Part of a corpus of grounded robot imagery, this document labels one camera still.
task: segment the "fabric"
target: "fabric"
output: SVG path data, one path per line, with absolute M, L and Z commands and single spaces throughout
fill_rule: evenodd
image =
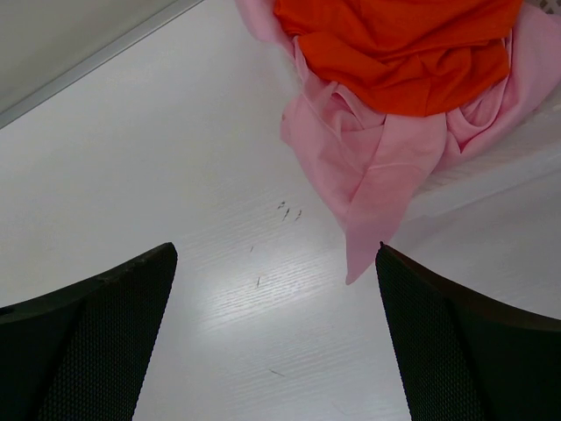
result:
M 458 108 L 509 73 L 502 39 L 522 0 L 276 0 L 310 69 L 374 110 Z
M 257 39 L 283 46 L 302 93 L 283 113 L 289 144 L 347 239 L 347 282 L 397 231 L 413 194 L 435 170 L 482 153 L 533 111 L 561 80 L 561 17 L 524 4 L 505 39 L 510 75 L 475 100 L 427 118 L 372 111 L 348 88 L 311 72 L 297 39 L 273 15 L 273 0 L 237 0 Z

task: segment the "pink cloth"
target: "pink cloth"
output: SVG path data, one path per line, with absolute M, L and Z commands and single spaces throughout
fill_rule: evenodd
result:
M 273 15 L 274 0 L 236 0 L 252 35 L 282 46 L 302 93 L 281 136 L 347 238 L 347 283 L 397 231 L 413 194 L 435 170 L 482 153 L 533 111 L 561 80 L 561 17 L 524 4 L 505 39 L 511 74 L 474 101 L 426 118 L 381 114 L 345 86 L 319 79 Z

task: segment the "pink fabric corner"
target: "pink fabric corner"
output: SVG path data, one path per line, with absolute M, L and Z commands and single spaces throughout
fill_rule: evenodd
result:
M 426 118 L 382 114 L 345 86 L 319 79 L 297 39 L 273 15 L 274 0 L 236 0 L 252 35 L 294 60 L 302 93 L 285 109 L 281 137 L 347 239 L 347 283 L 373 263 L 408 204 L 435 170 L 484 152 L 533 111 L 561 80 L 561 18 L 524 4 L 511 37 L 511 75 L 478 98 Z

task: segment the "cloth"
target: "cloth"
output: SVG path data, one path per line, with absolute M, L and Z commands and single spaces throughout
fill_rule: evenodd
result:
M 413 194 L 435 170 L 470 160 L 509 133 L 561 80 L 561 17 L 528 4 L 505 39 L 509 76 L 475 100 L 426 118 L 373 111 L 348 88 L 311 72 L 273 0 L 236 0 L 250 32 L 294 61 L 302 93 L 280 124 L 319 196 L 345 231 L 347 282 L 397 231 Z
M 374 110 L 458 108 L 509 73 L 502 39 L 522 0 L 276 0 L 309 68 Z

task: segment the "black textured surface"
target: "black textured surface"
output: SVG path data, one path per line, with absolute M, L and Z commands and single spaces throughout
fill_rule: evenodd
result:
M 561 420 L 561 321 L 383 246 L 380 291 L 413 421 Z
M 17 412 L 0 407 L 0 419 L 131 420 L 176 262 L 173 245 L 164 245 L 105 274 L 12 306 L 15 310 L 0 318 L 0 340 L 11 335 L 12 347 L 24 354 L 12 352 L 11 367 L 0 367 L 13 378 L 28 364 L 35 373 L 28 370 L 29 379 L 17 391 L 25 392 L 25 405 Z M 37 335 L 49 330 L 57 334 Z M 30 334 L 37 337 L 31 343 Z

